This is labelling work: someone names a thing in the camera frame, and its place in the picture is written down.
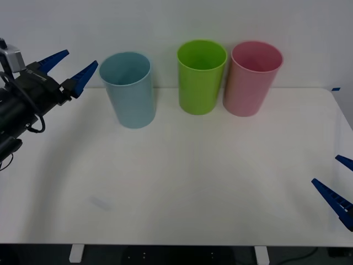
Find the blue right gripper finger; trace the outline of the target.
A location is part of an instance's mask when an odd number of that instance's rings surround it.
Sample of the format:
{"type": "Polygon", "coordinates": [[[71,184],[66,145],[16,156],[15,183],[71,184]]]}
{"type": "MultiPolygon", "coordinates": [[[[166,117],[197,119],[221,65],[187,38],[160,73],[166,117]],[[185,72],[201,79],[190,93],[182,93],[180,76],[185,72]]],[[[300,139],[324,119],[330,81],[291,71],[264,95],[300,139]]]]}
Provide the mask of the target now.
{"type": "Polygon", "coordinates": [[[337,155],[335,159],[347,167],[349,170],[353,171],[353,160],[341,155],[337,155]]]}
{"type": "Polygon", "coordinates": [[[343,225],[349,231],[352,231],[352,203],[331,190],[316,178],[313,178],[311,182],[324,200],[334,210],[343,225]]]}

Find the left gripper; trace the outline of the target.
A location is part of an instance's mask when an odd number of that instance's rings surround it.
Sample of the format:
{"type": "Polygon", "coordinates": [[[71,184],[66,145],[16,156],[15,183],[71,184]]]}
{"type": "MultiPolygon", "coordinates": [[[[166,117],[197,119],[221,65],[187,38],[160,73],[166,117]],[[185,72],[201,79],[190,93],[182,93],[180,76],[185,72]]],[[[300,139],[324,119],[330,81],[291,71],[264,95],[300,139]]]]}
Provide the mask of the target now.
{"type": "Polygon", "coordinates": [[[71,101],[72,98],[77,99],[83,93],[86,84],[98,67],[98,62],[93,61],[60,85],[47,74],[67,55],[69,55],[68,50],[63,50],[40,61],[30,63],[26,66],[27,69],[21,71],[15,79],[16,84],[27,93],[41,114],[48,113],[56,105],[63,105],[67,101],[71,101]]]}

